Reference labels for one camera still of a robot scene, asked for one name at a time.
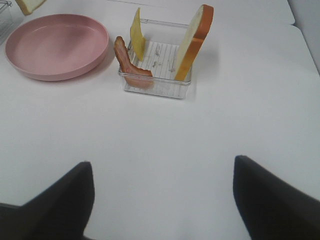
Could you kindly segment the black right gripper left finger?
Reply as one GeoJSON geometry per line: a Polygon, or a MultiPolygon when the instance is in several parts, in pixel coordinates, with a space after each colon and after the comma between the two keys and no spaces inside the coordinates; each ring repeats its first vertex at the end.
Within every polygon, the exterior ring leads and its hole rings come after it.
{"type": "Polygon", "coordinates": [[[1,204],[2,240],[85,240],[95,187],[92,165],[80,162],[22,206],[1,204]]]}

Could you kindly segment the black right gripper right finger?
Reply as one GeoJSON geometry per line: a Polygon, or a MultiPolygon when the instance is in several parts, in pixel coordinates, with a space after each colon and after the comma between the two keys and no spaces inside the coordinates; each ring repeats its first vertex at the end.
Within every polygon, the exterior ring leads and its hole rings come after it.
{"type": "Polygon", "coordinates": [[[234,159],[233,197],[252,240],[318,240],[320,202],[245,155],[234,159]]]}

